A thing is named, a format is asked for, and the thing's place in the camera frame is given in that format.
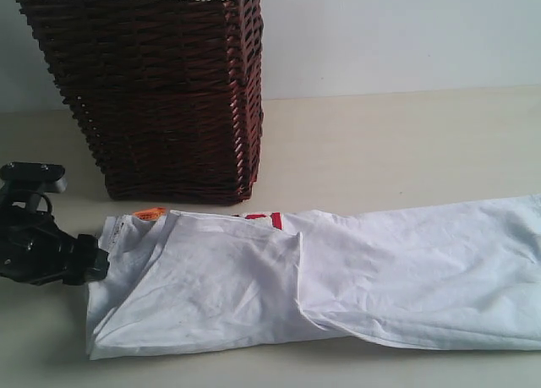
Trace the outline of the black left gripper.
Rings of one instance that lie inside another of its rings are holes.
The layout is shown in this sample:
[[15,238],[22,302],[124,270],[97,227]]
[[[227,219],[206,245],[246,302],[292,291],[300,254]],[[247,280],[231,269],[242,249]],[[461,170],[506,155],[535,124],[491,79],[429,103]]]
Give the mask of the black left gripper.
[[102,281],[108,252],[89,234],[73,237],[51,215],[20,206],[1,210],[1,276],[40,286],[61,281],[70,286]]

